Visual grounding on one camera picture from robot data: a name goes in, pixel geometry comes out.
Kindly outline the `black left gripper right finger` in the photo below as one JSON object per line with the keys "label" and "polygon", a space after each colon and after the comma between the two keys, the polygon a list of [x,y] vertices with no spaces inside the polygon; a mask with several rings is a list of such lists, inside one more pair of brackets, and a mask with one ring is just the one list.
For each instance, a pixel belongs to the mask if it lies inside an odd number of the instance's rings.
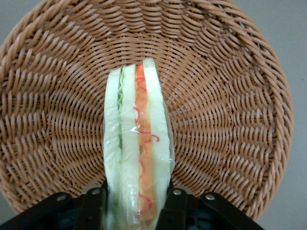
{"label": "black left gripper right finger", "polygon": [[157,230],[192,230],[196,227],[193,210],[198,199],[181,188],[168,191],[164,207],[156,224]]}

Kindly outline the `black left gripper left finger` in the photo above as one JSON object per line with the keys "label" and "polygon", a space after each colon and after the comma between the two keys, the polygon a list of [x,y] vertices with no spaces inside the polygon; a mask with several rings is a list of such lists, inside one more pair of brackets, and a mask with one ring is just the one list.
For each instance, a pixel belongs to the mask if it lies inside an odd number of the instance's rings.
{"label": "black left gripper left finger", "polygon": [[77,213],[74,230],[104,230],[106,221],[106,194],[103,186],[89,189],[84,194]]}

